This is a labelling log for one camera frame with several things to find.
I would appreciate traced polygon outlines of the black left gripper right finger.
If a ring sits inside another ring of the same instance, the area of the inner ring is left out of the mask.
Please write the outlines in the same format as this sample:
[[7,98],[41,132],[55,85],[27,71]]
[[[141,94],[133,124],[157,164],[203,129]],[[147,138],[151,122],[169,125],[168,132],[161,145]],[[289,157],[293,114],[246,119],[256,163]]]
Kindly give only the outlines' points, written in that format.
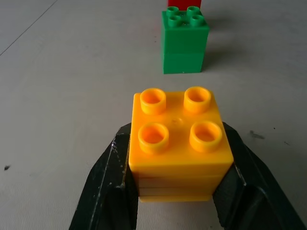
[[225,230],[304,230],[303,221],[266,164],[224,123],[234,163],[213,194]]

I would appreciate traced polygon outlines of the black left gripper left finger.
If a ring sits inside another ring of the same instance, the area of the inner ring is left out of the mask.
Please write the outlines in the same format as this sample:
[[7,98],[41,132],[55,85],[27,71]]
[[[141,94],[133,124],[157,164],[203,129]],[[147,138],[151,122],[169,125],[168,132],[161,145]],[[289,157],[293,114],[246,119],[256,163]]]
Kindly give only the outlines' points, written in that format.
[[138,191],[130,170],[131,124],[122,126],[89,172],[71,230],[134,230]]

